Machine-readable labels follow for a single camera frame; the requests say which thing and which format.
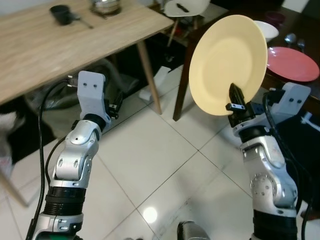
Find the dark wooden table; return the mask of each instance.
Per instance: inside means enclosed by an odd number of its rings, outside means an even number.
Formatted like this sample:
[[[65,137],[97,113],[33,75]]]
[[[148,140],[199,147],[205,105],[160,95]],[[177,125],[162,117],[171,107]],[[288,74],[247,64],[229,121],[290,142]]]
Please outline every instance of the dark wooden table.
[[[265,21],[266,11],[279,11],[286,16],[283,26],[279,29],[279,36],[268,43],[268,47],[281,46],[286,47],[284,38],[289,33],[295,33],[297,38],[305,40],[305,54],[311,57],[318,66],[320,65],[320,21],[301,13],[289,10],[281,6],[275,6],[272,3],[249,1],[242,4],[235,9],[230,10],[224,15],[216,18],[215,20],[205,24],[201,28],[195,30],[189,35],[189,43],[186,50],[184,66],[182,70],[180,86],[176,98],[173,120],[177,121],[181,117],[181,110],[186,95],[186,90],[189,83],[189,68],[194,50],[203,36],[203,34],[210,28],[216,21],[229,15],[241,14],[253,20]],[[285,78],[271,72],[267,69],[262,83],[262,87],[281,88],[287,80]],[[304,109],[320,116],[320,79],[319,77],[312,82],[305,84],[311,88],[311,94],[304,104]]]

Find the red plate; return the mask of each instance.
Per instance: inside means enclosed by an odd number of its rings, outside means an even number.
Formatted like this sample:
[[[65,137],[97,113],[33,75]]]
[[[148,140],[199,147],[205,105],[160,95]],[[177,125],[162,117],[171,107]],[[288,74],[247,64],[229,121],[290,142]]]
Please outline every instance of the red plate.
[[[310,82],[319,77],[319,67],[304,53],[288,47],[269,47],[267,68],[289,80]]]

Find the black cable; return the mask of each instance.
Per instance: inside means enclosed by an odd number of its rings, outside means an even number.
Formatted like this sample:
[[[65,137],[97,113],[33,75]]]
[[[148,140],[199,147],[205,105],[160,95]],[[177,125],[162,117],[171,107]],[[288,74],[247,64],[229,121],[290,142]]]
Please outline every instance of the black cable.
[[[302,204],[302,192],[301,192],[300,187],[304,185],[304,179],[303,179],[303,177],[301,177],[301,174],[300,174],[299,170],[297,169],[296,162],[298,162],[298,161],[296,160],[295,156],[291,153],[291,151],[287,147],[284,140],[281,138],[281,135],[279,134],[279,132],[277,130],[276,123],[270,113],[270,109],[269,109],[269,105],[268,105],[268,102],[269,102],[268,94],[269,93],[272,93],[272,92],[267,92],[263,95],[263,98],[262,98],[263,109],[265,112],[266,119],[269,122],[271,132],[274,135],[276,141],[278,142],[280,149],[282,150],[282,152],[286,156],[285,157],[286,162],[290,163],[295,171],[295,174],[296,174],[295,184],[296,184],[296,188],[298,189],[297,202],[296,202],[295,209],[296,209],[296,212],[298,213],[300,211],[300,207]]]
[[[67,80],[63,80],[63,81],[59,81],[55,84],[53,84],[49,90],[46,92],[46,94],[43,97],[42,103],[40,105],[39,108],[39,115],[38,115],[38,131],[39,131],[39,153],[40,153],[40,197],[39,197],[39,201],[38,201],[38,205],[36,207],[35,213],[34,213],[34,217],[31,220],[27,235],[26,235],[26,240],[31,240],[31,238],[33,237],[34,233],[35,233],[35,228],[37,226],[37,222],[38,222],[38,218],[40,215],[40,211],[41,211],[41,207],[42,207],[42,203],[44,200],[44,196],[45,196],[45,184],[46,184],[46,180],[45,180],[45,157],[44,157],[44,144],[42,141],[42,114],[45,108],[45,104],[46,104],[46,100],[49,96],[49,94],[52,92],[53,89],[55,89],[57,86],[59,86],[60,84],[66,84],[68,83]]]
[[[301,180],[300,180],[300,174],[299,174],[299,170],[297,169],[296,164],[289,158],[285,157],[285,162],[290,164],[294,170],[294,174],[295,174],[295,184],[296,184],[296,188],[298,189],[298,199],[296,201],[296,205],[295,205],[295,210],[298,213],[300,211],[301,208],[301,204],[302,204],[302,194],[300,191],[300,184],[301,184]]]
[[[61,139],[54,145],[54,147],[51,149],[51,152],[49,153],[48,158],[46,159],[45,167],[44,167],[44,172],[45,172],[45,177],[46,177],[46,181],[48,182],[48,185],[50,185],[50,176],[49,176],[49,173],[48,173],[48,167],[49,167],[50,159],[51,159],[52,155],[54,154],[56,148],[57,148],[65,139],[66,139],[66,136],[64,136],[63,138],[61,138]]]
[[[302,221],[302,226],[301,226],[301,240],[305,240],[306,239],[306,225],[307,225],[307,220],[308,220],[308,217],[309,217],[309,214],[310,214],[310,211],[311,211],[311,207],[313,205],[313,202],[314,202],[314,187],[313,187],[313,182],[312,182],[312,177],[311,177],[311,174],[309,173],[309,171],[300,164],[300,162],[298,162],[295,158],[295,156],[293,155],[293,153],[290,151],[290,149],[287,147],[286,143],[282,140],[278,130],[277,130],[277,126],[276,126],[276,123],[271,115],[271,112],[270,112],[270,109],[269,109],[269,105],[268,105],[268,102],[269,102],[269,99],[268,99],[268,95],[272,93],[272,92],[267,92],[263,95],[263,98],[262,98],[262,103],[263,103],[263,109],[264,109],[264,112],[265,112],[265,115],[266,115],[266,118],[270,124],[270,128],[272,130],[272,133],[276,139],[276,141],[278,142],[278,144],[280,145],[280,148],[282,148],[282,150],[287,154],[287,156],[292,160],[294,161],[294,164],[296,164],[301,170],[303,170],[303,172],[305,173],[305,175],[307,176],[308,178],[308,181],[309,181],[309,187],[311,188],[310,189],[310,196],[309,196],[309,201],[308,201],[308,207],[306,208],[306,211],[305,211],[305,215],[304,215],[304,218],[303,218],[303,221]]]

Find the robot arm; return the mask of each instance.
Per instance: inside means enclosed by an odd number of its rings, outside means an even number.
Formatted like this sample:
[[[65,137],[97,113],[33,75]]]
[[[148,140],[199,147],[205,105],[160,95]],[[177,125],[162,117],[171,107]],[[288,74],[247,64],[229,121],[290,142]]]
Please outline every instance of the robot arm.
[[[66,240],[79,239],[76,233],[83,223],[82,208],[92,161],[102,132],[110,124],[104,104],[105,81],[100,73],[81,71],[78,75],[81,120],[65,138],[32,240],[58,236]]]
[[[299,112],[310,89],[288,82],[274,93],[275,103],[270,111],[275,122],[280,123]],[[261,107],[245,104],[237,86],[231,85],[229,95],[232,103],[226,108],[233,111],[229,121],[234,135],[243,142],[240,149],[252,192],[254,233],[251,240],[296,240],[298,189],[287,172],[276,139],[269,133],[266,114],[259,111]]]

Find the white chair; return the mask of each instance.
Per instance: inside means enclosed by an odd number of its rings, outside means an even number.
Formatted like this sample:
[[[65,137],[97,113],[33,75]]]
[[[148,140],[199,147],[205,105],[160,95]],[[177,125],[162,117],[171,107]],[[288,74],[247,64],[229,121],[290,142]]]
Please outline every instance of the white chair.
[[[189,12],[183,11],[181,8],[177,6],[177,4],[180,4]],[[201,15],[207,9],[209,4],[210,0],[171,0],[164,5],[164,14],[170,18],[176,18],[167,47],[170,47],[172,38],[174,37],[175,31],[177,29],[179,18],[195,17],[197,15]],[[193,28],[198,28],[197,21],[195,18],[193,19]]]

